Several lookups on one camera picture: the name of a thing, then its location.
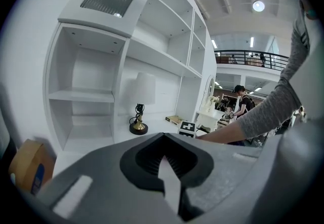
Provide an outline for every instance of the gray plastic surface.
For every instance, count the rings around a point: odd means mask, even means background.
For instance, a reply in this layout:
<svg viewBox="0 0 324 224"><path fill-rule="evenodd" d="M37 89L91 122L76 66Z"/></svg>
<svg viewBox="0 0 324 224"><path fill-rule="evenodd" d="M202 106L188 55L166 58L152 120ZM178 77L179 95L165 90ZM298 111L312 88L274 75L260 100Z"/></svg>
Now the gray plastic surface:
<svg viewBox="0 0 324 224"><path fill-rule="evenodd" d="M301 124L271 137L264 148L216 144L174 134L205 150L214 170L189 201L205 213L188 223L276 222L306 191L323 160L323 121ZM74 223L181 223L162 193L141 190L119 168L122 154L154 135L93 151L60 173L38 193L49 208L80 175L93 179L70 218Z"/></svg>

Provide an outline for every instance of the black railing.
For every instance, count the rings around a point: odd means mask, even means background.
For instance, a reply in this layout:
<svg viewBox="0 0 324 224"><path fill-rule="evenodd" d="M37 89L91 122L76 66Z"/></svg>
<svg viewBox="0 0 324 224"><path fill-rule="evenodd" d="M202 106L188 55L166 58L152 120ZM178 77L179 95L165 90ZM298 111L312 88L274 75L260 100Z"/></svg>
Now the black railing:
<svg viewBox="0 0 324 224"><path fill-rule="evenodd" d="M245 64L281 71L288 64L289 57L266 52L248 50L215 51L218 64Z"/></svg>

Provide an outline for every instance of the round ceiling light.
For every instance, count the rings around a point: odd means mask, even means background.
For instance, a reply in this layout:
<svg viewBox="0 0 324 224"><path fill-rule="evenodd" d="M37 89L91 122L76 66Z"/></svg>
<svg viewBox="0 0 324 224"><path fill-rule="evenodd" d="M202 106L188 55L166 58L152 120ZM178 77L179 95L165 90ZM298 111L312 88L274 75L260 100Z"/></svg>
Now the round ceiling light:
<svg viewBox="0 0 324 224"><path fill-rule="evenodd" d="M257 12L261 12L264 10L264 3L261 1L256 1L253 3L253 9Z"/></svg>

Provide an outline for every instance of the gray sleeve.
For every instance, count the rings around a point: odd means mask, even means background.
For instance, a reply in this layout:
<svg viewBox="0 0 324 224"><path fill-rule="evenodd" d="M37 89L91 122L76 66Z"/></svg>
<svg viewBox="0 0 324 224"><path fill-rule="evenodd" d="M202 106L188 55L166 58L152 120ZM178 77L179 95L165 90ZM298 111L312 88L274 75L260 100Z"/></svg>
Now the gray sleeve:
<svg viewBox="0 0 324 224"><path fill-rule="evenodd" d="M256 137L280 126L301 106L289 80L305 61L307 54L308 51L301 42L301 35L295 22L291 55L286 68L280 74L277 86L260 105L237 120L246 138Z"/></svg>

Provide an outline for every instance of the black lamp base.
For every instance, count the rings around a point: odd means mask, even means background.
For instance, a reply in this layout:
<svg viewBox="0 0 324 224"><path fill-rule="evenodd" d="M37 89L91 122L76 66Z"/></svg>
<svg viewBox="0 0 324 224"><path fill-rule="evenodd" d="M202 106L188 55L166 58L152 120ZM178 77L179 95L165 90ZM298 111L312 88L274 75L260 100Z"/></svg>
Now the black lamp base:
<svg viewBox="0 0 324 224"><path fill-rule="evenodd" d="M144 126L145 126L145 129L142 129L142 130L137 130L137 129L134 129L134 125L135 123L132 123L130 125L130 132L132 132L133 134L135 135L145 135L148 131L148 126L144 123L142 123Z"/></svg>

